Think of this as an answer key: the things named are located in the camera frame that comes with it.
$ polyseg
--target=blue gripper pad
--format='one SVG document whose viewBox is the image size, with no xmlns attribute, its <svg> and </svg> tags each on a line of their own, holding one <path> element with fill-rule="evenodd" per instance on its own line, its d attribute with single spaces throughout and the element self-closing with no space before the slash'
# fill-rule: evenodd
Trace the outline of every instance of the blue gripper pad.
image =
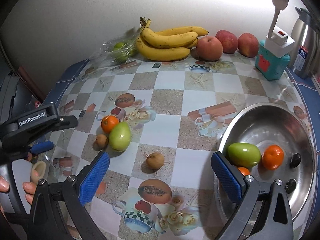
<svg viewBox="0 0 320 240">
<path fill-rule="evenodd" d="M 212 154 L 211 167 L 231 202 L 240 204 L 242 200 L 241 185 L 217 153 Z"/>
<path fill-rule="evenodd" d="M 104 152 L 88 172 L 79 187 L 79 200 L 82 206 L 90 202 L 110 165 L 108 153 Z"/>
<path fill-rule="evenodd" d="M 50 151 L 52 148 L 53 148 L 53 142 L 46 141 L 46 142 L 40 142 L 40 143 L 34 144 L 29 151 L 33 154 L 39 154 L 46 151 Z"/>
</svg>

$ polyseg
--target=white wall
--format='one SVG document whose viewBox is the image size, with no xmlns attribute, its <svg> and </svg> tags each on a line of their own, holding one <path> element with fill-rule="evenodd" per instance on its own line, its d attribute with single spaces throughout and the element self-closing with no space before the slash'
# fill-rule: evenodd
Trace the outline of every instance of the white wall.
<svg viewBox="0 0 320 240">
<path fill-rule="evenodd" d="M 290 0 L 278 26 L 288 33 L 298 14 Z M 151 18 L 155 31 L 199 25 L 215 35 L 225 29 L 239 36 L 268 33 L 274 7 L 271 0 L 20 0 L 0 30 L 12 62 L 24 66 L 48 93 L 64 70 L 88 58 L 100 45 L 131 28 L 140 17 Z"/>
</svg>

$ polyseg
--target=screw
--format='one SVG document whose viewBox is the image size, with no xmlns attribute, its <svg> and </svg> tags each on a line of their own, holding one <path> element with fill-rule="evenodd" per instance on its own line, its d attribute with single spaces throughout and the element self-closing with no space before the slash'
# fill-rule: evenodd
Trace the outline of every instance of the screw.
<svg viewBox="0 0 320 240">
<path fill-rule="evenodd" d="M 76 176 L 75 175 L 70 175 L 68 178 L 67 178 L 68 181 L 70 182 L 73 182 L 76 180 Z"/>
<path fill-rule="evenodd" d="M 281 185 L 282 185 L 282 180 L 276 179 L 276 184 L 278 184 L 279 186 L 281 186 Z"/>
<path fill-rule="evenodd" d="M 251 175 L 247 175 L 247 176 L 245 176 L 245 179 L 246 179 L 248 182 L 252 182 L 252 181 L 254 181 L 254 177 L 253 177 L 253 176 L 251 176 Z"/>
<path fill-rule="evenodd" d="M 39 179 L 38 185 L 42 186 L 45 183 L 45 179 Z"/>
</svg>

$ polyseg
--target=bunch of bananas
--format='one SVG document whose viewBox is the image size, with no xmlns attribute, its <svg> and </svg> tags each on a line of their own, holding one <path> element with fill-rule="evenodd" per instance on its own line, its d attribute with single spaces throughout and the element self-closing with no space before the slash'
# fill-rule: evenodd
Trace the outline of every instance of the bunch of bananas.
<svg viewBox="0 0 320 240">
<path fill-rule="evenodd" d="M 209 32 L 197 26 L 186 26 L 154 32 L 150 29 L 151 20 L 140 18 L 141 34 L 136 41 L 139 52 L 146 58 L 156 61 L 178 60 L 190 54 L 196 46 L 198 36 Z"/>
</svg>

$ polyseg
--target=metal bowl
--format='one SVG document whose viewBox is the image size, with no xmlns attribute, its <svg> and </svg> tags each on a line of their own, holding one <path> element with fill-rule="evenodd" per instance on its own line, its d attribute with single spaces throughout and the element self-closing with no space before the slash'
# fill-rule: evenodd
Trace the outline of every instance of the metal bowl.
<svg viewBox="0 0 320 240">
<path fill-rule="evenodd" d="M 260 103 L 242 110 L 226 129 L 218 151 L 227 154 L 227 148 L 235 142 L 246 142 L 256 145 L 261 154 L 273 144 L 279 145 L 284 151 L 282 165 L 275 171 L 266 170 L 261 163 L 251 170 L 258 181 L 273 182 L 281 179 L 284 184 L 289 179 L 297 181 L 296 189 L 288 194 L 292 219 L 294 220 L 309 195 L 314 174 L 314 150 L 311 141 L 300 120 L 285 108 L 272 103 Z M 293 154 L 301 154 L 301 163 L 297 168 L 290 168 Z M 215 198 L 221 218 L 226 222 L 234 212 L 235 205 L 215 176 Z M 257 203 L 250 218 L 249 225 L 254 225 L 261 203 Z"/>
</svg>

